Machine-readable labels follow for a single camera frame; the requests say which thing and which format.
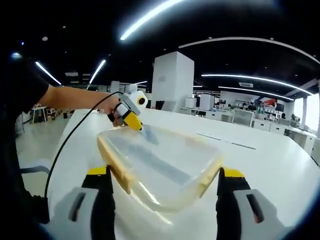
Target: ceiling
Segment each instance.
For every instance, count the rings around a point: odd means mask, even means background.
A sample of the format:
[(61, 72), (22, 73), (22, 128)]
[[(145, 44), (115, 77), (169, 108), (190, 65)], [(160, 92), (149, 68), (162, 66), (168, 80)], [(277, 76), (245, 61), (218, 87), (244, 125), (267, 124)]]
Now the ceiling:
[[(63, 85), (87, 85), (102, 59), (93, 84), (111, 81), (152, 84), (155, 57), (179, 51), (195, 62), (194, 79), (202, 90), (218, 86), (285, 95), (292, 89), (251, 79), (202, 77), (232, 74), (274, 79), (300, 87), (320, 78), (320, 64), (280, 45), (249, 40), (225, 40), (181, 45), (209, 38), (255, 37), (296, 47), (320, 60), (320, 23), (316, 2), (277, 0), (185, 0), (152, 18), (125, 40), (122, 34), (163, 0), (90, 1), (73, 5), (20, 6), (14, 13), (15, 43), (39, 61)], [(66, 76), (76, 72), (78, 76)], [(50, 78), (48, 82), (57, 84)], [(317, 87), (309, 91), (317, 92)], [(305, 96), (297, 93), (291, 98)]]

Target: gray floor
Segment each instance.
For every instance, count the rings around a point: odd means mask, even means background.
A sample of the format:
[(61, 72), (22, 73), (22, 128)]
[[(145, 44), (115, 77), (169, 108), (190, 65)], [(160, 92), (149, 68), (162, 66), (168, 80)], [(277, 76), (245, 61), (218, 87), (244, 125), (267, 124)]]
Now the gray floor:
[[(16, 139), (19, 162), (31, 163), (38, 159), (52, 161), (68, 121), (58, 116), (52, 122), (25, 123), (25, 133), (22, 132)], [(44, 172), (23, 174), (24, 186), (32, 195), (43, 196), (47, 176)]]

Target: transparent plastic container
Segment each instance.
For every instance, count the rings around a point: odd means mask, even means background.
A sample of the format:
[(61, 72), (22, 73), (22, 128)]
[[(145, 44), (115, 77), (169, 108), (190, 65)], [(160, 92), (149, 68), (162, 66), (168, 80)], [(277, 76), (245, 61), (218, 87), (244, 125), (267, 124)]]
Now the transparent plastic container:
[(156, 126), (114, 128), (97, 141), (128, 202), (157, 213), (177, 213), (201, 198), (222, 165), (216, 147)]

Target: black cable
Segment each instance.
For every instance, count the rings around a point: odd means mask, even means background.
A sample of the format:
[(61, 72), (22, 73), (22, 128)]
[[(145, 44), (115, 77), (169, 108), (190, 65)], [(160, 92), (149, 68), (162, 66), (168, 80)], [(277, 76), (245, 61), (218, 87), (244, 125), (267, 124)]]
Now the black cable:
[(51, 175), (52, 175), (52, 172), (55, 168), (55, 165), (57, 163), (57, 160), (58, 160), (58, 157), (62, 151), (62, 149), (64, 148), (64, 146), (66, 145), (67, 141), (69, 140), (69, 138), (71, 137), (71, 135), (74, 133), (74, 131), (80, 126), (80, 124), (82, 124), (82, 122), (89, 116), (89, 114), (99, 105), (101, 104), (103, 101), (105, 101), (106, 99), (110, 98), (112, 95), (114, 94), (123, 94), (122, 92), (120, 91), (116, 91), (116, 92), (113, 92), (111, 93), (110, 95), (106, 96), (105, 98), (103, 98), (102, 100), (100, 100), (96, 105), (93, 106), (93, 108), (91, 108), (91, 110), (81, 119), (81, 121), (72, 129), (72, 131), (69, 133), (69, 135), (65, 138), (64, 142), (62, 143), (61, 147), (59, 148), (59, 151), (57, 152), (54, 160), (53, 160), (53, 163), (52, 163), (52, 166), (51, 166), (51, 169), (50, 169), (50, 172), (48, 174), (48, 178), (46, 179), (46, 184), (45, 184), (45, 189), (44, 189), (44, 197), (47, 198), (47, 194), (48, 194), (48, 187), (49, 187), (49, 182), (50, 182), (50, 178), (51, 178)]

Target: black sleeve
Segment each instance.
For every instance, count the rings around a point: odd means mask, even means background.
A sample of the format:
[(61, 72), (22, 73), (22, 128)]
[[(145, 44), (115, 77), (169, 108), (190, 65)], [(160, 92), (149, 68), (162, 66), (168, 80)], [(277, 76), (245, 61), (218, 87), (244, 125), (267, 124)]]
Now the black sleeve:
[(8, 108), (15, 108), (18, 115), (22, 111), (27, 113), (45, 95), (49, 84), (41, 69), (28, 57), (11, 57), (7, 73)]

